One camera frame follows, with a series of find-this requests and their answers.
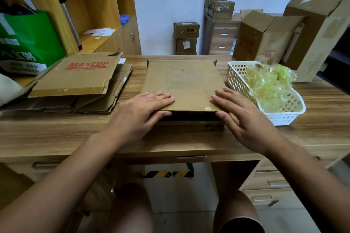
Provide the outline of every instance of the black and yellow hazard tape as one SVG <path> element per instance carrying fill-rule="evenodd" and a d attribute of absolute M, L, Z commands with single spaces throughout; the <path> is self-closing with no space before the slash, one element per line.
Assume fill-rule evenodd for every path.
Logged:
<path fill-rule="evenodd" d="M 173 177 L 179 178 L 179 177 L 185 177 L 185 178 L 194 178 L 195 176 L 195 170 L 193 168 L 192 163 L 186 163 L 187 169 L 180 170 L 180 171 L 174 171 Z"/>
<path fill-rule="evenodd" d="M 173 176 L 173 174 L 167 170 L 161 170 L 161 171 L 156 171 L 156 170 L 151 170 L 148 172 L 144 178 L 149 179 L 149 178 L 169 178 Z"/>
<path fill-rule="evenodd" d="M 194 178 L 195 176 L 195 171 L 193 168 L 192 163 L 186 163 L 187 169 L 185 170 L 180 170 L 180 171 L 174 171 L 173 173 L 167 171 L 167 170 L 161 170 L 161 171 L 156 171 L 156 170 L 151 170 L 149 171 L 143 178 L 149 179 L 149 178 L 169 178 L 169 177 L 185 177 L 185 178 Z"/>

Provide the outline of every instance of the left hand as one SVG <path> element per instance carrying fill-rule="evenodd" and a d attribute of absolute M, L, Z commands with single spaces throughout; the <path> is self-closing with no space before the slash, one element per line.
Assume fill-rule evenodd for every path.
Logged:
<path fill-rule="evenodd" d="M 119 146 L 140 140 L 164 116 L 170 116 L 170 111 L 157 111 L 175 101 L 170 93 L 142 93 L 116 108 L 107 128 L 101 133 Z"/>

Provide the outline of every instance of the forearm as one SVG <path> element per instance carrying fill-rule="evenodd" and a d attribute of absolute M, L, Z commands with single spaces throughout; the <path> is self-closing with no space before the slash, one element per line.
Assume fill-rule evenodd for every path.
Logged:
<path fill-rule="evenodd" d="M 0 232 L 59 232 L 115 152 L 107 137 L 92 135 L 0 212 Z"/>
<path fill-rule="evenodd" d="M 350 232 L 350 193 L 326 168 L 296 144 L 268 156 L 289 182 L 322 232 Z"/>

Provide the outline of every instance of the hand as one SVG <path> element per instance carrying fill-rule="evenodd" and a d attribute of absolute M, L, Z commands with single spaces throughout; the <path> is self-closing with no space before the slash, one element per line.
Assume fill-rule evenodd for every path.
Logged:
<path fill-rule="evenodd" d="M 164 116 L 170 116 L 170 111 L 157 111 L 175 101 L 170 93 L 139 94 L 116 108 L 105 133 L 115 143 L 121 146 L 140 140 Z"/>
<path fill-rule="evenodd" d="M 216 95 L 211 96 L 213 101 L 236 116 L 239 123 L 227 112 L 219 111 L 216 115 L 245 147 L 267 156 L 276 148 L 290 143 L 266 115 L 246 97 L 228 88 L 216 90 L 215 93 Z"/>

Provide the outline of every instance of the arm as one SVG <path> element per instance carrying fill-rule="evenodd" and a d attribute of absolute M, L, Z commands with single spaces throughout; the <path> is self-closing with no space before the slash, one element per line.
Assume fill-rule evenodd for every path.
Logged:
<path fill-rule="evenodd" d="M 350 232 L 350 193 L 335 177 L 241 94 L 225 88 L 212 99 L 237 117 L 217 112 L 239 142 L 278 168 L 322 232 Z"/>
<path fill-rule="evenodd" d="M 0 232 L 60 232 L 117 151 L 141 139 L 174 102 L 170 94 L 140 94 L 120 104 L 107 128 L 93 134 L 57 168 L 0 212 Z"/>

